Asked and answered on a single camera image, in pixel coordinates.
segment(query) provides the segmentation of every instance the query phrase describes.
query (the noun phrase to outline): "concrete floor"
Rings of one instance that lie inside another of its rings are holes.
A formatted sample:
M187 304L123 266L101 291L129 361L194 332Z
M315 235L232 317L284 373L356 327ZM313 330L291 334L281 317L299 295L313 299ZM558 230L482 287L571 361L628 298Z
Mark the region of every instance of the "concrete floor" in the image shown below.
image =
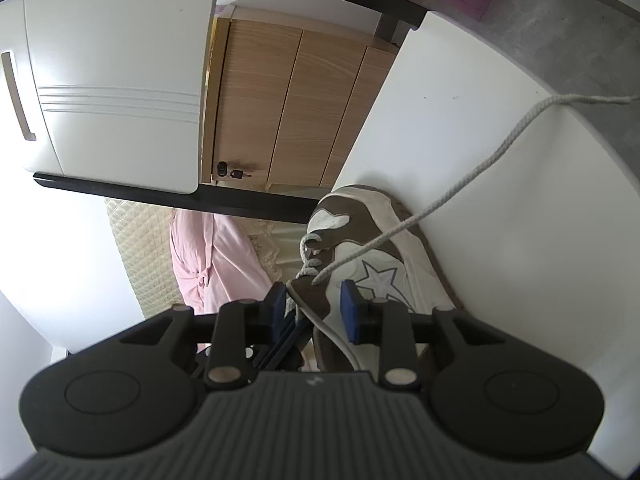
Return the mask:
M640 94L640 23L598 1L493 0L482 22L436 0L415 1L456 19L558 93ZM394 40L407 30L398 27ZM640 179L640 102L575 106Z

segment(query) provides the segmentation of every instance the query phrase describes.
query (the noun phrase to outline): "pink cloth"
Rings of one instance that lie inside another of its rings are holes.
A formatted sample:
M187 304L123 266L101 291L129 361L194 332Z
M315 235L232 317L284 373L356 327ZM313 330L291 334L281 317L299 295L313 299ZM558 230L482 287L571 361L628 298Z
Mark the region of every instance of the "pink cloth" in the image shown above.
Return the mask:
M182 298L196 314L242 298L261 300L271 288L249 238L229 216L177 209L170 244Z

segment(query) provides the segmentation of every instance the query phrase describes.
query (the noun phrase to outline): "wood grain panel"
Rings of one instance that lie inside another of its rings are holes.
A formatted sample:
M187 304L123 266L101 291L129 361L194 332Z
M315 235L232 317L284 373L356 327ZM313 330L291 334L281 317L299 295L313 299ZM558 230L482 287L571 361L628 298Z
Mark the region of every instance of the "wood grain panel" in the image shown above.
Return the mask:
M371 46L367 49L322 176L322 187L335 184L395 58L391 52Z
M220 160L266 182L302 30L232 20L222 72L213 168Z
M211 182L220 81L222 80L222 67L225 62L226 39L228 38L230 24L231 20L228 18L214 18L212 24L204 99L204 120L202 121L202 156L200 159L200 181L204 184Z
M345 38L303 32L269 182L320 184L366 48Z

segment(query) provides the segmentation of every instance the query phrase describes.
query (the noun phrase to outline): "brown and white sneaker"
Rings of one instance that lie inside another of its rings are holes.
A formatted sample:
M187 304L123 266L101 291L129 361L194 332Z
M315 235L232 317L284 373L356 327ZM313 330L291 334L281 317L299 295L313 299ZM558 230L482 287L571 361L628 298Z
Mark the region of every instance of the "brown and white sneaker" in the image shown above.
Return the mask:
M343 280L353 280L364 298L400 301L418 314L430 314L436 307L460 306L418 226L398 233L378 248L335 269L328 279L312 284L320 270L409 216L398 200L366 186L336 189L316 207L300 243L305 265L298 276L287 283L287 288L317 329L314 331L316 354L319 364L324 362L325 368L351 367L373 373L378 369L377 347L348 342L340 316ZM335 355L336 349L343 355Z

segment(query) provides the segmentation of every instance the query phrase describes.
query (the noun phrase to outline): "white tabletop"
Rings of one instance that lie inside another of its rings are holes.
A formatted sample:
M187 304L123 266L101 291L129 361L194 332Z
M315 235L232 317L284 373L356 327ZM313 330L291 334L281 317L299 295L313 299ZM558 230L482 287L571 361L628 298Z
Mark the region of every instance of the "white tabletop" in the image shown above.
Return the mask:
M486 158L549 90L429 13L410 32L336 187L377 186L417 212ZM620 472L609 428L640 428L640 199L578 113L555 107L420 224L468 310L594 375L608 403L592 448Z

